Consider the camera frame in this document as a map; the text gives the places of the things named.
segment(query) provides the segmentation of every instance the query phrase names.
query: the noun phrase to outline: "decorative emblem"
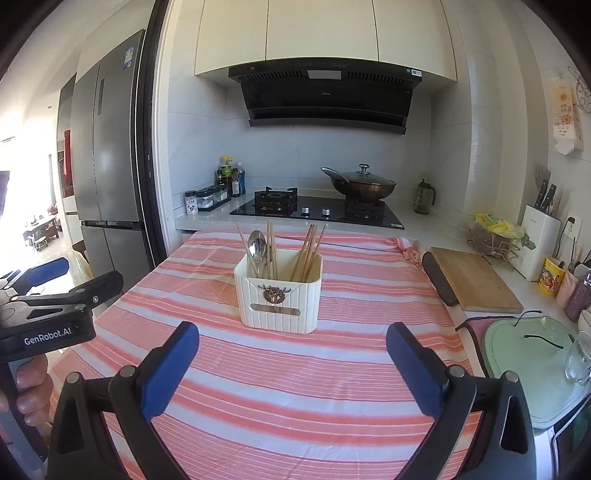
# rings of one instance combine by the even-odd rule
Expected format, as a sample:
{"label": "decorative emblem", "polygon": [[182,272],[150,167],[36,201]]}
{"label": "decorative emblem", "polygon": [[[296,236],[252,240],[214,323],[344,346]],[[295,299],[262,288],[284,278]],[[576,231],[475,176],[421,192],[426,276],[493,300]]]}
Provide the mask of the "decorative emblem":
{"label": "decorative emblem", "polygon": [[258,285],[258,287],[262,290],[262,296],[265,297],[265,300],[273,304],[283,303],[285,294],[291,292],[290,288],[266,287],[264,285]]}

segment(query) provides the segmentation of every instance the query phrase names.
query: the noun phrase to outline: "white utensil holder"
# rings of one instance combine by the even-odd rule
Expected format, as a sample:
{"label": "white utensil holder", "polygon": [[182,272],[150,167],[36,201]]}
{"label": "white utensil holder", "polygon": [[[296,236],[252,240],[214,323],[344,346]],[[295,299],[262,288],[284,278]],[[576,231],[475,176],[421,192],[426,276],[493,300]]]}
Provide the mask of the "white utensil holder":
{"label": "white utensil holder", "polygon": [[[307,282],[289,281],[299,250],[277,250],[279,280],[250,275],[248,259],[234,269],[240,319],[244,325],[277,332],[310,333],[318,323],[322,256],[315,254]],[[303,259],[295,278],[300,279]]]}

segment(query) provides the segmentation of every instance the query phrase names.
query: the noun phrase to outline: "electrical outlet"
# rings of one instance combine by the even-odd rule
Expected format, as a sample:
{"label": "electrical outlet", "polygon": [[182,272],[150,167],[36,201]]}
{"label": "electrical outlet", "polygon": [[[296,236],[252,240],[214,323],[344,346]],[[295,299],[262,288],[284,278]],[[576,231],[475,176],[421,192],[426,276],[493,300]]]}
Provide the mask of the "electrical outlet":
{"label": "electrical outlet", "polygon": [[564,229],[564,234],[567,237],[572,238],[572,239],[578,238],[579,232],[581,231],[581,223],[583,222],[583,219],[579,215],[577,215],[573,212],[569,212],[566,215],[566,218],[568,218],[568,217],[574,218],[574,223],[570,223],[570,222],[566,223],[566,228]]}

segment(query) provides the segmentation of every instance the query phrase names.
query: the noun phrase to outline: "range hood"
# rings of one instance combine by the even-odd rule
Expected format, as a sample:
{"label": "range hood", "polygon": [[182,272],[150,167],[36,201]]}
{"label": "range hood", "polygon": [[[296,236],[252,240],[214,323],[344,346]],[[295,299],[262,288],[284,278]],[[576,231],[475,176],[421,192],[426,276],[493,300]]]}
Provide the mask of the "range hood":
{"label": "range hood", "polygon": [[404,134],[422,73],[371,60],[298,58],[230,67],[252,127],[332,125]]}

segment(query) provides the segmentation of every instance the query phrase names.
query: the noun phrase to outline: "blue gripper pad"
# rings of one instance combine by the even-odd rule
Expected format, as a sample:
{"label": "blue gripper pad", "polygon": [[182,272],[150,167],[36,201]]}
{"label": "blue gripper pad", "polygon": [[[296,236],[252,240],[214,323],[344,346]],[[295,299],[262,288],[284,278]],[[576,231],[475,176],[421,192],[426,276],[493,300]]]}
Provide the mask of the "blue gripper pad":
{"label": "blue gripper pad", "polygon": [[386,348],[418,407],[437,420],[449,384],[445,364],[433,350],[423,347],[402,322],[388,327]]}
{"label": "blue gripper pad", "polygon": [[29,268],[14,281],[12,288],[19,295],[26,295],[33,287],[38,287],[54,278],[65,275],[68,273],[69,268],[70,264],[64,257],[39,265],[38,267]]}
{"label": "blue gripper pad", "polygon": [[197,325],[181,322],[163,346],[154,348],[138,367],[137,388],[144,417],[162,415],[199,349]]}

